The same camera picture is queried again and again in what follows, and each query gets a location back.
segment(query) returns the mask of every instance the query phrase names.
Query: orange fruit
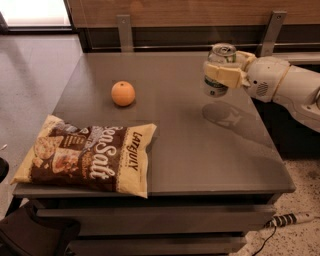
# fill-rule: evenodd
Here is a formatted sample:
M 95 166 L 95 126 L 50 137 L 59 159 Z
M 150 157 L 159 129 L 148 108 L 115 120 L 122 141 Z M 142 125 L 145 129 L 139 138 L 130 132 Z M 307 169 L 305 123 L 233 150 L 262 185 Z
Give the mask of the orange fruit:
M 134 101 L 136 93 L 132 84 L 126 81 L 119 81 L 113 85 L 111 97 L 114 103 L 121 107 L 125 107 Z

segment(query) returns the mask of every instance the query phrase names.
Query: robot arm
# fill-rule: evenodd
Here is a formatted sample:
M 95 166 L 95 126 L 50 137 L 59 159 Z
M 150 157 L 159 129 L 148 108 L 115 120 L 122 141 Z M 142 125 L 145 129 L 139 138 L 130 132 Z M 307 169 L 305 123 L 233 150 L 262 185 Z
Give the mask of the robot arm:
M 234 63 L 205 62 L 204 72 L 228 88 L 244 86 L 252 98 L 282 105 L 298 122 L 320 132 L 319 73 L 239 51 Z

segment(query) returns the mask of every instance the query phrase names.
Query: black cable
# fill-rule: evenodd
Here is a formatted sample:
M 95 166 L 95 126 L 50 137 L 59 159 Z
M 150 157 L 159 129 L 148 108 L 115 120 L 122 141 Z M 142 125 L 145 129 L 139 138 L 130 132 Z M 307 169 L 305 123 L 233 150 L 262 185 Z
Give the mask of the black cable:
M 271 237 L 273 237 L 273 235 L 276 233 L 276 231 L 277 231 L 277 226 L 274 227 L 274 230 L 273 230 L 272 234 L 271 234 L 266 240 L 264 240 L 261 248 L 260 248 L 258 251 L 256 251 L 254 254 L 252 254 L 252 256 L 257 255 L 259 252 L 261 252 L 261 251 L 263 250 L 266 242 L 267 242 Z

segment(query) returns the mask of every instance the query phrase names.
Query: white floor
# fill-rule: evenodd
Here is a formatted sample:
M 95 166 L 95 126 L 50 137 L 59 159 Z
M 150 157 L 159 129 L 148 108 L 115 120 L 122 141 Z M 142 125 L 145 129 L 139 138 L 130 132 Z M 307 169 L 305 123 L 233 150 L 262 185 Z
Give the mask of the white floor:
M 11 200 L 9 185 L 15 170 L 33 144 L 80 56 L 76 35 L 0 37 L 0 157 L 10 164 L 0 184 L 0 219 Z M 320 159 L 284 160 L 297 190 L 276 203 L 277 214 L 311 211 L 320 215 Z M 248 244 L 233 256 L 252 255 L 272 230 L 250 232 Z M 259 255 L 320 255 L 320 219 L 279 228 Z

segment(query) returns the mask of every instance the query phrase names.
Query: speckled floor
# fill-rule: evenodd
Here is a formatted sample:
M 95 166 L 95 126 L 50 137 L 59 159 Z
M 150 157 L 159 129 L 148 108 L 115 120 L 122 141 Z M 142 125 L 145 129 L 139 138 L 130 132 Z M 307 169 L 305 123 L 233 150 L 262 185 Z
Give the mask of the speckled floor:
M 0 157 L 10 164 L 9 175 L 0 184 L 0 219 L 11 200 L 14 187 L 8 183 L 14 170 L 32 145 L 45 116 L 53 111 L 81 55 L 76 35 L 0 37 L 0 147 L 8 144 Z M 283 111 L 271 110 L 272 120 L 279 121 L 275 111 L 281 115 Z M 283 122 L 283 116 L 279 118 L 276 125 L 267 124 L 267 128 L 273 133 L 297 189 L 278 200 L 277 214 L 310 211 L 320 216 L 320 136 L 296 124 L 293 129 L 287 127 L 290 124 Z M 231 255 L 252 255 L 272 231 L 249 232 L 248 244 Z M 317 256 L 319 237 L 320 219 L 278 228 L 259 255 Z

